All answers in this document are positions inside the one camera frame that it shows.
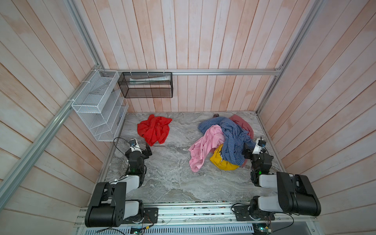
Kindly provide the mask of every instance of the blue plaid shirt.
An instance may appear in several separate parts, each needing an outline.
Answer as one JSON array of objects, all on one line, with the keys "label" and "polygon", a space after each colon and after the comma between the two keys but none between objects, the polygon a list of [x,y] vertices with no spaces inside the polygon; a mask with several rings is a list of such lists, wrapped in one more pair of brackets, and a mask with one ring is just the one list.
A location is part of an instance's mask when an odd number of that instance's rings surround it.
[{"label": "blue plaid shirt", "polygon": [[238,124],[226,117],[216,117],[203,121],[199,125],[199,130],[205,132],[213,125],[219,125],[224,135],[224,143],[221,150],[221,156],[224,160],[241,166],[244,163],[243,145],[246,143],[251,149],[254,149],[256,143],[249,137],[248,131],[243,130]]}]

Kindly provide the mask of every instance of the yellow cloth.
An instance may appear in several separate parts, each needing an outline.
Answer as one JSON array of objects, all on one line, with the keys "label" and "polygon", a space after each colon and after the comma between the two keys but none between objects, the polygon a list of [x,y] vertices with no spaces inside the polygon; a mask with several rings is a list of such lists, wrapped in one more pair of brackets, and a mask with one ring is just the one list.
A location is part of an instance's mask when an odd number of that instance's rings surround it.
[{"label": "yellow cloth", "polygon": [[210,161],[221,170],[232,171],[237,169],[239,167],[238,165],[231,164],[222,159],[220,154],[222,146],[223,144],[218,146],[218,148],[214,151],[213,156],[210,158]]}]

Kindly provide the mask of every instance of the black wire mesh basket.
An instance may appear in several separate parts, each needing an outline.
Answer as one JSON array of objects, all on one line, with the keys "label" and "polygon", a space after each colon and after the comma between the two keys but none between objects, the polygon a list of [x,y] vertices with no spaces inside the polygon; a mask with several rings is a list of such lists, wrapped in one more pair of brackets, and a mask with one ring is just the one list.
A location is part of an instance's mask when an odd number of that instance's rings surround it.
[{"label": "black wire mesh basket", "polygon": [[118,84],[124,98],[172,98],[172,73],[123,72]]}]

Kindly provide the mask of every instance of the wood plank wall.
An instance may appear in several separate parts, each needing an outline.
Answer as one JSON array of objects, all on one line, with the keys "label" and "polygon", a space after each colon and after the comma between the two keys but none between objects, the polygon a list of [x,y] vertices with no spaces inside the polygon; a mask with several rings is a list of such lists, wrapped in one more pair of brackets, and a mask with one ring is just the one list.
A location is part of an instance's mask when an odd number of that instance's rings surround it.
[{"label": "wood plank wall", "polygon": [[261,112],[326,234],[376,233],[375,13],[375,0],[328,1]]},{"label": "wood plank wall", "polygon": [[[2,0],[0,32],[2,181],[95,63],[63,1]],[[1,211],[0,233],[68,234],[107,151],[72,113]]]},{"label": "wood plank wall", "polygon": [[[75,0],[105,68],[275,68],[313,0]],[[130,111],[256,110],[272,76],[174,76]]]}]

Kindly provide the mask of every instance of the red cloth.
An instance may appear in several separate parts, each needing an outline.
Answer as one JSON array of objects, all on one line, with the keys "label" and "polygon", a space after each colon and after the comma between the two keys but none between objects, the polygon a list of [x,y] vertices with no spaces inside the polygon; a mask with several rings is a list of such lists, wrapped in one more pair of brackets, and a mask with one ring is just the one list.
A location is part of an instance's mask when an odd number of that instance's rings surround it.
[{"label": "red cloth", "polygon": [[239,117],[238,115],[232,115],[230,117],[230,120],[238,124],[242,129],[248,131],[249,137],[251,137],[251,139],[253,140],[253,129],[248,124],[248,122],[244,121],[244,119]]},{"label": "red cloth", "polygon": [[154,114],[151,114],[146,121],[137,124],[137,132],[150,146],[153,146],[157,141],[163,144],[170,131],[168,124],[171,121],[171,118],[155,117]]}]

